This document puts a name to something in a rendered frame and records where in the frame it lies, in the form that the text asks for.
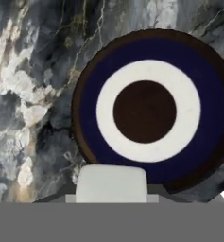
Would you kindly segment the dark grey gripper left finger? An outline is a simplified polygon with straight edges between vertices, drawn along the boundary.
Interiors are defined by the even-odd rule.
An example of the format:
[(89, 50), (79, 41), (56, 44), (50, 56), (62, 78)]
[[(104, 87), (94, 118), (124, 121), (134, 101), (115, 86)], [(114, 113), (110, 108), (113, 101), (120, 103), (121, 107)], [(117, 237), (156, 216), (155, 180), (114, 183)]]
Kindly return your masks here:
[(36, 202), (75, 203), (76, 187), (73, 184), (65, 184), (57, 193), (38, 199)]

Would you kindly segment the white marshmallow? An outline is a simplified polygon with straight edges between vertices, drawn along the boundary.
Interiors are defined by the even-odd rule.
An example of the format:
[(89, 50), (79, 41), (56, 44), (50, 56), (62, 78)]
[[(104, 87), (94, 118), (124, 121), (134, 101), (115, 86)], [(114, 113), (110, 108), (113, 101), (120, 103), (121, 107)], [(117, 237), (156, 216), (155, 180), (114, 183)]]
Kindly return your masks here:
[(146, 197), (142, 168), (92, 164), (80, 170), (76, 203), (146, 203)]

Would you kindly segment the white cup of hot chocolate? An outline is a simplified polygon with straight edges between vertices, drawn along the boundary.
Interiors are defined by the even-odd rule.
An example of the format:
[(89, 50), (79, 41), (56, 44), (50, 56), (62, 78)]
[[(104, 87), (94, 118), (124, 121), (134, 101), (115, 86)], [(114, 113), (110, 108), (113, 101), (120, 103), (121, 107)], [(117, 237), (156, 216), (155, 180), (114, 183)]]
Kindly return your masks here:
[[(172, 129), (160, 140), (141, 144), (128, 139), (115, 125), (113, 106), (119, 93), (139, 80), (154, 81), (172, 94), (177, 117)], [(198, 91), (181, 69), (161, 60), (138, 60), (115, 71), (103, 84), (96, 103), (96, 120), (102, 137), (117, 154), (139, 162), (157, 163), (181, 152), (193, 139), (199, 124)]]

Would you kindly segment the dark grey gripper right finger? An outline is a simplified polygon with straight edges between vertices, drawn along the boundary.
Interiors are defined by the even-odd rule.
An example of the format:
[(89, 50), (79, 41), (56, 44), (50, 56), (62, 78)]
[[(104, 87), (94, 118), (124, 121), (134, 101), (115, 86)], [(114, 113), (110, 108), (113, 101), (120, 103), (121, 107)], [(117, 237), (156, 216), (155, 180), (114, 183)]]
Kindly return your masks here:
[(150, 184), (147, 187), (147, 201), (149, 203), (187, 203), (186, 199), (169, 194), (160, 184)]

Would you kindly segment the blue saucer with brown rim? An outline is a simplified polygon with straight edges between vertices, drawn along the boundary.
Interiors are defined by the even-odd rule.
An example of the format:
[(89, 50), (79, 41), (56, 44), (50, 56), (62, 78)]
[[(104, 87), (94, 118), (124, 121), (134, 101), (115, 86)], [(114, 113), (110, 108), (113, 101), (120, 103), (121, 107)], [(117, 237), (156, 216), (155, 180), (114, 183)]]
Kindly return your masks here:
[[(135, 61), (165, 61), (181, 69), (194, 83), (201, 104), (198, 129), (178, 154), (157, 163), (139, 163), (113, 151), (97, 125), (96, 103), (105, 81)], [(172, 129), (177, 117), (174, 97), (159, 83), (139, 80), (115, 99), (115, 125), (131, 141), (153, 143)], [(87, 165), (142, 168), (147, 186), (160, 184), (168, 192), (192, 187), (224, 162), (224, 59), (203, 41), (177, 30), (131, 32), (108, 43), (87, 63), (73, 94), (74, 136)]]

